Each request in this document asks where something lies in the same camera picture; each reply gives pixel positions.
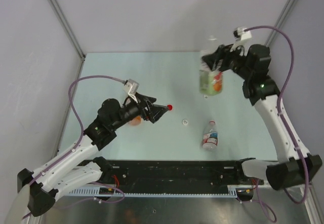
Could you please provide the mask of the white green fruit tea bottle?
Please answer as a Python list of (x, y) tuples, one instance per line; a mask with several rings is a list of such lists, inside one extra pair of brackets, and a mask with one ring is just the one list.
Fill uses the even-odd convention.
[(210, 70), (202, 61), (203, 55), (214, 53), (219, 46), (217, 39), (211, 35), (200, 51), (199, 91), (204, 98), (215, 96), (222, 92), (223, 73), (219, 70)]

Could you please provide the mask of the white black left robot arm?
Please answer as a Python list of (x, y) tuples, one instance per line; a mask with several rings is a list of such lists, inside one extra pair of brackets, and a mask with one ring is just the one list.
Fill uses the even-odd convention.
[(78, 141), (62, 154), (41, 167), (21, 170), (17, 175), (17, 188), (29, 186), (27, 208), (31, 215), (40, 216), (53, 207), (63, 194), (59, 182), (79, 163), (101, 151), (116, 138), (116, 130), (136, 117), (157, 122), (169, 109), (156, 105), (156, 98), (135, 94), (129, 102), (120, 105), (116, 99), (107, 99), (98, 110), (95, 120), (82, 131)]

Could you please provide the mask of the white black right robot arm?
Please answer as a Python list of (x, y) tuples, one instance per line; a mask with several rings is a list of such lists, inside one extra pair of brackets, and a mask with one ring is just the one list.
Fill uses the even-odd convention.
[(154, 130), (152, 144), (163, 159), (234, 159), (250, 146), (265, 157), (276, 151), (277, 160), (244, 160), (234, 170), (234, 180), (247, 183), (264, 179), (275, 190), (308, 184), (322, 166), (300, 142), (281, 99), (268, 75), (271, 61), (267, 46), (254, 44), (247, 53), (241, 46), (221, 45), (201, 58), (201, 75), (219, 71), (229, 75), (225, 91), (209, 102), (199, 99), (202, 83), (196, 83), (188, 60), (171, 58), (150, 71), (149, 85), (175, 110), (162, 127)]

